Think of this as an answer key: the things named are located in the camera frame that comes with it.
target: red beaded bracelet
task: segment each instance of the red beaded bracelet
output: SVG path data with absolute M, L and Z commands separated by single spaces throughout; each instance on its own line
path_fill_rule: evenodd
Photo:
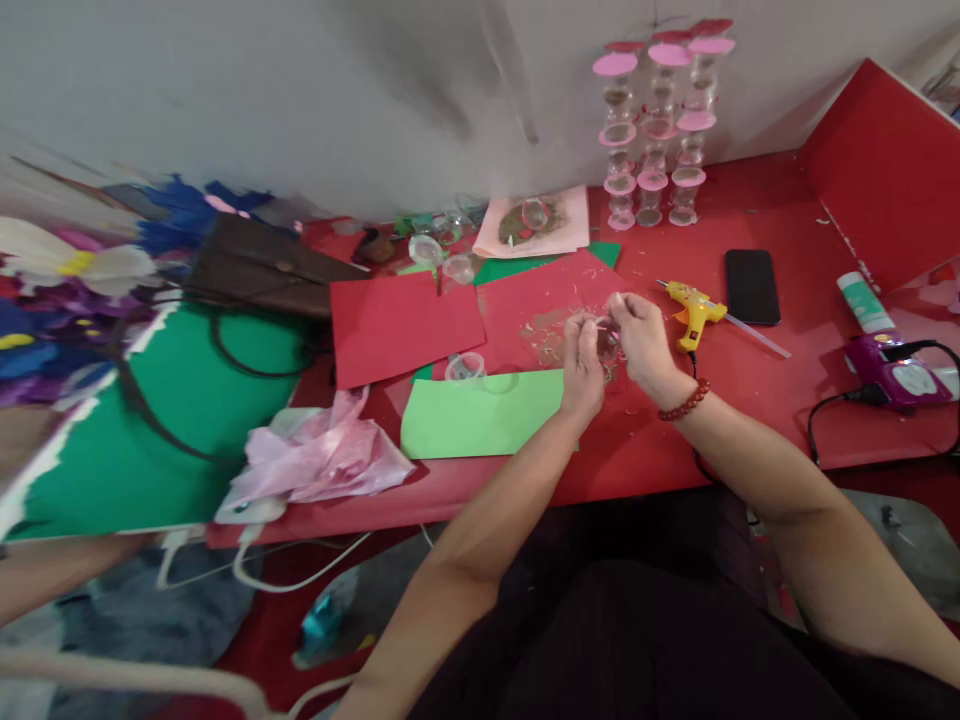
M 661 410 L 660 419 L 664 422 L 674 422 L 679 420 L 693 410 L 697 406 L 697 403 L 707 396 L 708 392 L 710 392 L 710 381 L 706 378 L 700 378 L 697 380 L 697 389 L 694 390 L 690 398 L 683 405 L 674 410 Z

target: hand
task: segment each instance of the hand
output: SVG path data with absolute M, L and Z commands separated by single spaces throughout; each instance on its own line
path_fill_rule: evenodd
M 606 373 L 597 357 L 597 319 L 579 313 L 563 326 L 563 400 L 560 414 L 586 429 L 603 406 Z
M 633 293 L 614 293 L 607 309 L 620 326 L 620 346 L 630 379 L 662 410 L 686 400 L 696 382 L 673 362 L 660 308 Z

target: glue bottle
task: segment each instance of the glue bottle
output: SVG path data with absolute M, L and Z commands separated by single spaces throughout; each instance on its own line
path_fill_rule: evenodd
M 841 275 L 837 278 L 837 287 L 840 288 L 847 305 L 853 310 L 860 328 L 865 333 L 870 334 L 896 327 L 863 275 L 858 272 Z

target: yellow glue gun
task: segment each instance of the yellow glue gun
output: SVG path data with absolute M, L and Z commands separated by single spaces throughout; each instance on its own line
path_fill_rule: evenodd
M 683 311 L 674 317 L 687 324 L 687 332 L 677 340 L 677 347 L 680 352 L 693 352 L 700 344 L 703 326 L 707 320 L 710 322 L 722 320 L 727 314 L 727 306 L 710 302 L 710 296 L 704 295 L 689 285 L 672 281 L 665 283 L 663 280 L 657 280 L 657 282 L 667 289 L 671 298 L 683 305 Z

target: white wall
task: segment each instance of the white wall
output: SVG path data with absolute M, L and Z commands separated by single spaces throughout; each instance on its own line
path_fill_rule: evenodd
M 47 167 L 95 184 L 132 179 L 123 168 L 183 172 L 380 218 L 455 191 L 596 182 L 603 108 L 590 65 L 604 43 L 648 36 L 653 4 L 506 2 L 532 85 L 533 148 L 493 84 L 471 0 L 6 0 L 0 153 L 42 148 Z M 896 68 L 960 19 L 956 0 L 659 6 L 661 18 L 690 16 L 671 27 L 736 20 L 714 161 L 797 147 L 863 57 Z M 414 43 L 378 36 L 389 23 L 417 29 L 413 50 L 448 83 L 466 139 L 403 88 L 390 53 Z

